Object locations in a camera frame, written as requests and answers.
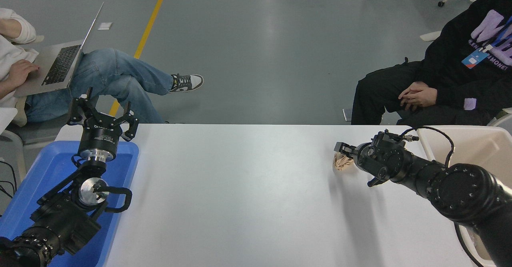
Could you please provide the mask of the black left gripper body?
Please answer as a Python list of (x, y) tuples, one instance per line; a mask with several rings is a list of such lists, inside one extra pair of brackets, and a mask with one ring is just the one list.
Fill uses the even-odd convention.
[(112, 125), (116, 119), (108, 115), (99, 118), (87, 118), (83, 124), (82, 138), (78, 152), (86, 150), (104, 150), (110, 154), (117, 154), (117, 147), (122, 129), (120, 125)]

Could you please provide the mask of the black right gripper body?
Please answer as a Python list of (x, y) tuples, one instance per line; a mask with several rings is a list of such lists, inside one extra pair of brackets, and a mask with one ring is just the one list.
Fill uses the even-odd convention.
[(354, 162), (360, 170), (363, 170), (369, 174), (378, 174), (379, 165), (373, 159), (373, 151), (368, 155), (368, 151), (371, 149), (371, 143), (362, 143), (355, 149)]

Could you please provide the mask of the person's hand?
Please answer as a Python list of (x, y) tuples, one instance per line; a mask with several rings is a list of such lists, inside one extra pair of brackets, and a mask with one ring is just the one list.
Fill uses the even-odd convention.
[(428, 89), (415, 94), (416, 100), (412, 104), (402, 104), (402, 102), (400, 102), (400, 105), (405, 105), (405, 110), (411, 110), (412, 112), (414, 112), (418, 108), (424, 108), (435, 105), (437, 100), (437, 94), (437, 89), (428, 87)]
[(40, 67), (38, 65), (31, 63), (30, 61), (25, 59), (19, 60), (11, 65), (6, 83), (12, 89), (16, 89), (26, 81), (29, 73), (36, 72), (39, 68)]
[(404, 91), (399, 94), (398, 99), (402, 102), (402, 104), (412, 104), (416, 100), (415, 94), (428, 88), (428, 85), (426, 85), (424, 82), (413, 82), (408, 88), (404, 89)]

